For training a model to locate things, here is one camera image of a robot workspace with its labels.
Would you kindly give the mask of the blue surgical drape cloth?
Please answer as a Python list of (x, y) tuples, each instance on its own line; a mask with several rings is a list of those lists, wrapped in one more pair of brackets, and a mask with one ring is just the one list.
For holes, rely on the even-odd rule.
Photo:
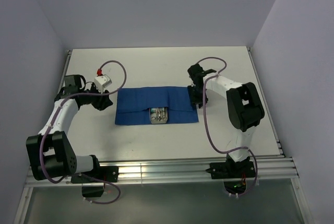
[(167, 108), (168, 124), (199, 122), (186, 87), (123, 88), (117, 94), (116, 125), (149, 125), (150, 109)]

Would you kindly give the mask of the metal instrument tray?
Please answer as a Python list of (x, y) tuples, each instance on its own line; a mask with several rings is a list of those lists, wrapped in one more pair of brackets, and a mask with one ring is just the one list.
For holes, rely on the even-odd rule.
[(166, 124), (168, 118), (167, 107), (149, 109), (149, 120), (151, 124)]

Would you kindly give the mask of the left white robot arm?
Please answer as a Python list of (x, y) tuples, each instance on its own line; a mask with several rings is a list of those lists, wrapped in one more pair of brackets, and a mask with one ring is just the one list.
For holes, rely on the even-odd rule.
[(87, 89), (82, 75), (65, 76), (64, 86), (54, 99), (54, 108), (46, 125), (26, 140), (30, 167), (37, 181), (51, 179), (58, 183), (77, 173), (89, 176), (100, 173), (97, 157), (75, 155), (67, 133), (81, 106), (91, 105), (103, 111), (113, 104), (106, 89), (111, 83), (107, 75), (97, 76)]

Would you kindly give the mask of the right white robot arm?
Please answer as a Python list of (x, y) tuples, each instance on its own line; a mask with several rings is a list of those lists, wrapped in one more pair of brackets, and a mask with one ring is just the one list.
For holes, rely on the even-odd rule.
[[(198, 63), (187, 70), (193, 84), (188, 86), (190, 103), (203, 109), (204, 126), (212, 148), (237, 164), (249, 161), (253, 153), (249, 147), (256, 127), (265, 116), (265, 111), (256, 86), (252, 82), (240, 83), (230, 80), (214, 69), (204, 70)], [(219, 150), (209, 133), (206, 103), (206, 91), (211, 90), (226, 99), (228, 117), (236, 129), (232, 146), (226, 151)]]

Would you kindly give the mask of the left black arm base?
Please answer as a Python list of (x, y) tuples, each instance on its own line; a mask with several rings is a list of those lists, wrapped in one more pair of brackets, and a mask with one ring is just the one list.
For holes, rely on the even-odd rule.
[(116, 201), (121, 196), (120, 188), (115, 185), (118, 181), (118, 166), (102, 166), (97, 172), (84, 172), (81, 176), (72, 176), (70, 182), (72, 184), (87, 184), (87, 183), (103, 183), (102, 186), (82, 186), (81, 194), (88, 199), (100, 198), (103, 193), (106, 193), (106, 186), (109, 185), (116, 188), (117, 195), (113, 201)]

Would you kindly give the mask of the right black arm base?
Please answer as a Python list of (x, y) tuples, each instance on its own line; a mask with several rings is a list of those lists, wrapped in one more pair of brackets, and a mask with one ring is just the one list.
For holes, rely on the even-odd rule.
[(235, 162), (230, 156), (227, 156), (224, 162), (210, 163), (206, 172), (211, 175), (212, 179), (244, 179), (254, 178), (256, 175), (256, 169), (250, 157)]

